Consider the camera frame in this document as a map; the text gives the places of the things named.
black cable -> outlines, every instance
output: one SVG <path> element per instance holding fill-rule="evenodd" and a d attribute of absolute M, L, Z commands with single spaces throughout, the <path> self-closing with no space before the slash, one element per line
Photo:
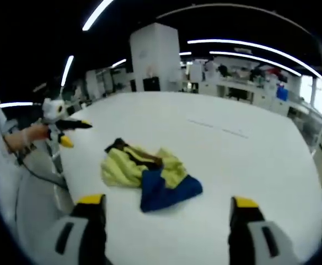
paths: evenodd
<path fill-rule="evenodd" d="M 3 136 L 2 132 L 0 132 L 0 133 L 1 133 L 1 136 L 2 136 L 2 138 L 3 138 L 3 140 L 4 140 L 4 142 L 5 142 L 5 143 L 6 143 L 6 145 L 7 145 L 8 150 L 9 150 L 11 153 L 13 153 L 13 154 L 14 154 L 14 156 L 16 157 L 16 159 L 17 159 L 18 163 L 19 163 L 20 165 L 23 165 L 23 166 L 26 168 L 26 170 L 27 170 L 30 174 L 32 174 L 33 176 L 35 176 L 36 178 L 38 178 L 38 179 L 40 179 L 40 180 L 42 180 L 42 181 L 46 181 L 46 182 L 49 182 L 49 183 L 51 183 L 51 184 L 57 185 L 57 186 L 61 187 L 62 189 L 64 189 L 64 190 L 67 190 L 67 191 L 68 191 L 68 187 L 67 187 L 66 185 L 62 185 L 61 183 L 58 183 L 58 182 L 55 182 L 55 181 L 53 181 L 53 180 L 51 180 L 51 179 L 45 178 L 45 177 L 43 177 L 43 176 L 40 176 L 40 175 L 36 174 L 35 172 L 33 172 L 31 169 L 29 169 L 29 168 L 27 167 L 27 165 L 24 163 L 24 161 L 23 161 L 23 160 L 22 160 L 22 159 L 17 155 L 17 153 L 16 153 L 16 152 L 14 152 L 14 151 L 13 151 L 13 149 L 10 147 L 9 143 L 6 141 L 6 138 Z"/>

person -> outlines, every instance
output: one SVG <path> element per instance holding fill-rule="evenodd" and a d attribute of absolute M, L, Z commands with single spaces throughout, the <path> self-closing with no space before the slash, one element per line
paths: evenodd
<path fill-rule="evenodd" d="M 29 146 L 35 140 L 48 137 L 49 129 L 44 124 L 35 124 L 12 134 L 3 134 L 6 116 L 0 108 L 0 213 L 12 235 L 17 236 L 16 206 L 20 180 L 25 173 L 18 166 L 12 152 Z"/>

ceiling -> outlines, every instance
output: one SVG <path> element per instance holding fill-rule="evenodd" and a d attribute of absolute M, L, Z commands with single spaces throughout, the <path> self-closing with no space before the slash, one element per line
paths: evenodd
<path fill-rule="evenodd" d="M 110 66 L 127 58 L 128 40 L 135 30 L 158 22 L 179 31 L 181 51 L 207 56 L 210 50 L 234 51 L 233 45 L 187 44 L 192 39 L 234 39 L 263 44 L 284 51 L 315 66 L 322 74 L 322 59 L 311 35 L 257 10 L 234 7 L 202 7 L 184 10 L 157 19 L 167 12 L 213 1 L 114 0 L 89 31 L 82 26 L 100 0 L 2 1 L 0 3 L 0 98 L 26 100 L 43 82 L 59 85 L 69 55 L 74 61 L 67 83 L 84 76 L 87 70 Z M 251 6 L 275 11 L 322 38 L 322 7 L 295 8 L 282 3 Z M 252 49 L 256 56 L 279 62 L 305 74 L 296 63 L 271 52 Z"/>

ceiling light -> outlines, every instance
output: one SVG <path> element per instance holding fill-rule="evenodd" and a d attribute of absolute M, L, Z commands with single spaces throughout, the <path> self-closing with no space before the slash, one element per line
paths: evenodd
<path fill-rule="evenodd" d="M 318 78 L 322 79 L 322 75 L 319 74 L 318 72 L 316 72 L 316 70 L 314 70 L 313 68 L 311 68 L 309 65 L 307 65 L 306 63 L 300 61 L 299 59 L 276 49 L 264 46 L 264 45 L 260 45 L 260 44 L 256 44 L 256 43 L 249 43 L 246 41 L 240 41 L 240 40 L 223 40 L 223 39 L 207 39 L 207 40 L 189 40 L 188 44 L 195 44 L 195 43 L 231 43 L 231 44 L 238 44 L 238 45 L 246 45 L 246 46 L 251 46 L 251 47 L 255 47 L 255 48 L 259 48 L 259 49 L 263 49 L 266 51 L 271 51 L 274 52 L 276 54 L 280 54 L 283 57 L 286 57 L 296 63 L 298 63 L 299 65 L 303 66 L 304 68 L 306 68 L 308 71 L 310 71 L 311 73 L 315 74 Z"/>
<path fill-rule="evenodd" d="M 69 58 L 67 60 L 66 68 L 64 69 L 62 82 L 61 82 L 62 87 L 64 87 L 64 85 L 66 84 L 66 79 L 67 79 L 67 76 L 68 76 L 69 68 L 71 67 L 73 59 L 74 59 L 74 56 L 71 55 L 71 56 L 69 56 Z"/>
<path fill-rule="evenodd" d="M 267 60 L 267 59 L 263 59 L 260 57 L 256 57 L 256 56 L 252 56 L 252 55 L 248 55 L 248 54 L 237 54 L 236 52 L 227 52 L 227 51 L 210 51 L 210 54 L 219 54 L 219 55 L 231 55 L 231 56 L 238 56 L 238 57 L 244 57 L 244 58 L 249 58 L 249 59 L 253 59 L 253 60 L 257 60 L 257 61 L 262 61 L 262 62 L 266 62 L 269 63 L 271 65 L 275 65 L 277 67 L 280 67 L 288 72 L 293 73 L 296 76 L 302 76 L 299 72 L 296 72 L 295 70 L 288 68 L 284 65 L 281 65 L 279 63 Z"/>
<path fill-rule="evenodd" d="M 120 60 L 119 62 L 114 63 L 111 67 L 112 67 L 112 68 L 115 68 L 116 66 L 121 65 L 122 63 L 124 63 L 124 62 L 126 62 L 126 61 L 127 61 L 127 59 Z"/>
<path fill-rule="evenodd" d="M 91 28 L 91 26 L 94 24 L 99 15 L 101 15 L 101 13 L 106 9 L 106 7 L 109 6 L 110 3 L 112 3 L 112 1 L 113 0 L 103 0 L 99 4 L 95 11 L 91 14 L 89 19 L 85 22 L 85 25 L 83 26 L 83 31 L 87 31 Z"/>
<path fill-rule="evenodd" d="M 179 55 L 191 55 L 191 51 L 180 52 Z"/>
<path fill-rule="evenodd" d="M 33 102 L 11 102 L 11 103 L 2 103 L 0 104 L 0 108 L 6 107 L 17 107 L 17 106 L 32 106 Z"/>

cloth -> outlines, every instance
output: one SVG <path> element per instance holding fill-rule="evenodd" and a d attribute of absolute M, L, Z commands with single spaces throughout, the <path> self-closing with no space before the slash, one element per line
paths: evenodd
<path fill-rule="evenodd" d="M 156 153 L 163 162 L 159 167 L 133 149 L 146 153 L 117 139 L 105 150 L 108 155 L 101 163 L 101 174 L 108 186 L 141 187 L 143 212 L 166 208 L 202 193 L 200 182 L 188 175 L 182 162 L 168 150 Z"/>
<path fill-rule="evenodd" d="M 0 108 L 0 213 L 11 233 L 17 235 L 16 204 L 20 181 L 24 171 L 15 164 L 15 158 L 7 151 L 3 129 L 7 121 Z"/>

